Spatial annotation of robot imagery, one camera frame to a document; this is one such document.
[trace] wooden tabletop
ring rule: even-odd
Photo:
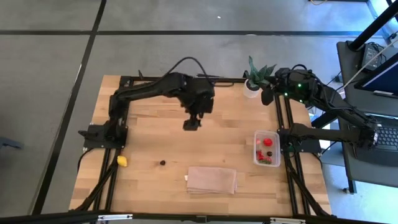
[[[108,118],[109,96],[119,86],[120,76],[105,75],[93,115],[95,124]],[[310,126],[303,104],[291,101],[294,121]],[[287,123],[284,104],[284,121]],[[243,84],[216,87],[212,114],[205,114],[198,131],[183,131],[188,118],[176,98],[158,96],[130,104],[128,139],[122,155],[128,166],[119,167],[111,210],[132,213],[169,213],[205,215],[292,214],[285,164],[278,168],[253,164],[253,137],[256,130],[276,131],[275,103],[261,104],[260,96],[248,99]],[[103,149],[95,149],[82,160],[70,208],[76,208],[98,181]],[[330,205],[319,161],[301,153],[305,184],[323,209]],[[190,166],[225,167],[238,172],[234,195],[188,194]],[[303,213],[299,189],[297,203]],[[104,207],[106,187],[101,200]]]

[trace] folded towel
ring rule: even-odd
[[[189,167],[187,190],[193,194],[234,194],[236,170],[218,167]]]

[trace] plastic container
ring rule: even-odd
[[[265,139],[271,139],[272,145],[266,146],[264,144]],[[263,164],[260,163],[257,159],[257,150],[262,152],[265,159],[268,157],[271,159],[270,164]],[[254,133],[254,149],[253,149],[253,162],[259,166],[267,166],[267,167],[279,167],[280,165],[280,142],[279,142],[279,135],[273,131],[263,131],[258,130]]]

